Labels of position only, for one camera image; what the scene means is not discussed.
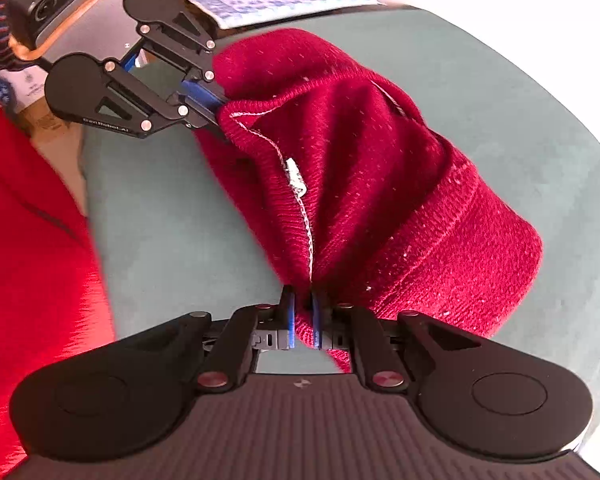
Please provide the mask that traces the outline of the dark red knit sweater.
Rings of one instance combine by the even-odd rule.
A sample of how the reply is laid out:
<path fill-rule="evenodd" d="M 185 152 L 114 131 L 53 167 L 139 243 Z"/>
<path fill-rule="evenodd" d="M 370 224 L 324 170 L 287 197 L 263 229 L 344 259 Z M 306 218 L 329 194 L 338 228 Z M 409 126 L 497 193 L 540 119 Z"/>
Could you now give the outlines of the dark red knit sweater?
<path fill-rule="evenodd" d="M 227 101 L 198 141 L 280 281 L 481 337 L 527 295 L 542 240 L 396 84 L 286 28 L 213 60 Z"/>

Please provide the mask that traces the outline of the green table cloth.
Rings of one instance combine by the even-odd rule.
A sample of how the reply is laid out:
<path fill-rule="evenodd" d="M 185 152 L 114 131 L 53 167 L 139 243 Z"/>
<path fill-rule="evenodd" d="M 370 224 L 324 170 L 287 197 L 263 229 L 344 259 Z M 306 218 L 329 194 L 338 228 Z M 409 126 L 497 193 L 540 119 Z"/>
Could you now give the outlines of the green table cloth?
<path fill-rule="evenodd" d="M 542 237 L 531 292 L 498 341 L 569 368 L 594 416 L 581 456 L 600 470 L 600 144 L 522 70 L 421 10 L 308 18 L 313 32 L 404 89 Z M 190 131 L 135 140 L 89 128 L 88 220 L 126 337 L 189 311 L 226 318 L 279 281 Z"/>

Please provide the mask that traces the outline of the red clothing of person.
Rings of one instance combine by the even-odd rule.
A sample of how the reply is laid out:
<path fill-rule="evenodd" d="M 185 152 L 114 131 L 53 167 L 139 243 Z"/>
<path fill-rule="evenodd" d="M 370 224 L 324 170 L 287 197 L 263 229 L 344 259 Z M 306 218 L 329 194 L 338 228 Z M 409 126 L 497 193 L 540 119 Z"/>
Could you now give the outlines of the red clothing of person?
<path fill-rule="evenodd" d="M 60 175 L 0 109 L 0 477 L 24 457 L 8 414 L 18 382 L 112 338 L 86 219 Z"/>

